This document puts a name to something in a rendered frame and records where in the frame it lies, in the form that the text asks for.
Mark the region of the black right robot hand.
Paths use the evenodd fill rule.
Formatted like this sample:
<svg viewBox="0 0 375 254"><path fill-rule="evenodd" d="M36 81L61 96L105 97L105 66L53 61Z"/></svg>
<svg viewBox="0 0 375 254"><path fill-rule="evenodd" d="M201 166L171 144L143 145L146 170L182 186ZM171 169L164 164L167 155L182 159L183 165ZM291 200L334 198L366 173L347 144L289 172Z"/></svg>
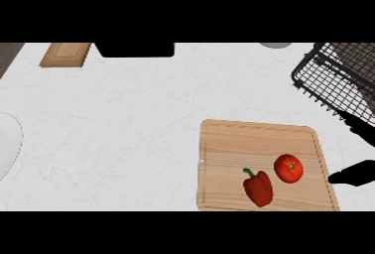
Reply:
<svg viewBox="0 0 375 254"><path fill-rule="evenodd" d="M357 116L338 110L340 117L344 119L350 132L356 134L365 142L375 148L375 127L371 126ZM365 160L328 177L331 184L346 184L360 187L375 182L375 160Z"/></svg>

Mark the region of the red tomato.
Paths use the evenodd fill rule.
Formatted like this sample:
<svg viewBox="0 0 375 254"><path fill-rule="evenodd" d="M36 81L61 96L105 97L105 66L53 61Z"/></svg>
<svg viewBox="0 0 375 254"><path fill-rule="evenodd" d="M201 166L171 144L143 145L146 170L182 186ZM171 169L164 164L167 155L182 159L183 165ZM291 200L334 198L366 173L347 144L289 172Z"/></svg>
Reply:
<svg viewBox="0 0 375 254"><path fill-rule="evenodd" d="M275 161L275 172L281 180L288 184L294 184L300 180L303 176L303 164L294 155L279 155Z"/></svg>

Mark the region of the wooden cutting board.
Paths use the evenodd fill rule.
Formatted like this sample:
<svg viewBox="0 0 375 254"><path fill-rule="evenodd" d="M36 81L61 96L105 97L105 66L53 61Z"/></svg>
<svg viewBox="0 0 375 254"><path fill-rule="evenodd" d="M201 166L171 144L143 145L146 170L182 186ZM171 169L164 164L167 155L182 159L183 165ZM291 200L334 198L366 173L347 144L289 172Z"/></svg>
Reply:
<svg viewBox="0 0 375 254"><path fill-rule="evenodd" d="M301 179L285 183L275 172L284 154L303 165ZM250 173L266 172L273 201L257 206L245 194ZM202 210L337 211L340 209L316 132L306 126L207 120L201 125L198 207Z"/></svg>

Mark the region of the red bell pepper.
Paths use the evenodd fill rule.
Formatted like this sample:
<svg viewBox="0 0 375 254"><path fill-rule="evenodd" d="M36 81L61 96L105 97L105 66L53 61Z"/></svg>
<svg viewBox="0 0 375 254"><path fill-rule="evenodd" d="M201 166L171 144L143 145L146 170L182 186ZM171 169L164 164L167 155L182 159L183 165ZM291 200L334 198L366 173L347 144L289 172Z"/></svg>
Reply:
<svg viewBox="0 0 375 254"><path fill-rule="evenodd" d="M263 171L254 174L248 168L244 168L244 172L250 175L244 180L247 196L257 207L263 207L272 203L275 196L269 175Z"/></svg>

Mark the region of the black appliance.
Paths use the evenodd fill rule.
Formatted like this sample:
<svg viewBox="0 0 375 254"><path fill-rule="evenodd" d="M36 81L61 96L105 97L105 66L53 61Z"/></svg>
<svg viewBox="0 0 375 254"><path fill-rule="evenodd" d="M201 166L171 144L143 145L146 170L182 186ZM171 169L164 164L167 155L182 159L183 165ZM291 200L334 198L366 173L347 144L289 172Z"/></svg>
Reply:
<svg viewBox="0 0 375 254"><path fill-rule="evenodd" d="M171 58L173 43L96 43L105 58Z"/></svg>

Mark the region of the tan wooden block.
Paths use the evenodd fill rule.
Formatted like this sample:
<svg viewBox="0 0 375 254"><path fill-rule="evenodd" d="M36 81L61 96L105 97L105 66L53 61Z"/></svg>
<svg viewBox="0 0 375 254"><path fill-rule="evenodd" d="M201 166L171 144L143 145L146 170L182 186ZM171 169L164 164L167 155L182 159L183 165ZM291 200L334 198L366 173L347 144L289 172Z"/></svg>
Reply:
<svg viewBox="0 0 375 254"><path fill-rule="evenodd" d="M52 43L40 67L81 67L90 47L90 43Z"/></svg>

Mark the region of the white sink basin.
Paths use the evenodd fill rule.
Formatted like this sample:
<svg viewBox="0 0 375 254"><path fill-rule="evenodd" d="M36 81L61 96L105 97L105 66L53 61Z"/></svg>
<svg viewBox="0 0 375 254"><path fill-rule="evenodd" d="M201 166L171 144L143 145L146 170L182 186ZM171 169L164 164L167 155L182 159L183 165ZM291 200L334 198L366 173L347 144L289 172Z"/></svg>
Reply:
<svg viewBox="0 0 375 254"><path fill-rule="evenodd" d="M16 162L22 139L22 126L18 119L12 115L0 113L0 181Z"/></svg>

